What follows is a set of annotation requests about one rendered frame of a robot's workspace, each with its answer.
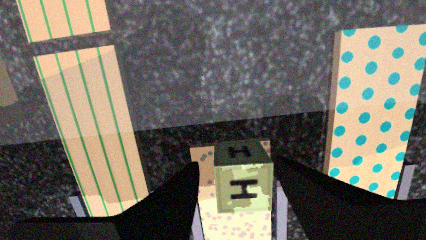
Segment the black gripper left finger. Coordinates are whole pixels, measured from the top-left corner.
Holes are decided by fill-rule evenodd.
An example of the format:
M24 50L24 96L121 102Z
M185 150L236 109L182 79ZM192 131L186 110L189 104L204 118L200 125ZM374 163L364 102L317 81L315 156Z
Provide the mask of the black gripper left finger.
M9 240L190 240L199 190L191 162L122 213L97 217L37 217L12 225Z

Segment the tan strip with teal polka dots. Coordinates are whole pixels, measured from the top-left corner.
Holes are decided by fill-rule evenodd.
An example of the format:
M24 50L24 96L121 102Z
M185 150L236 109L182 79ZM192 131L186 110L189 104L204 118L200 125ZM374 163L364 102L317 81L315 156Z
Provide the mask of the tan strip with teal polka dots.
M323 174L394 198L417 100L329 110Z

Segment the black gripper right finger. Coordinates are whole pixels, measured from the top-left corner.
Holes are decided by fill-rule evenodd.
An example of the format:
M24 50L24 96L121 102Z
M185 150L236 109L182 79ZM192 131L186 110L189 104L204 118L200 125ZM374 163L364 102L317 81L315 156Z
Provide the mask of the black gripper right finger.
M275 171L308 240L426 240L426 199L387 198L282 156Z

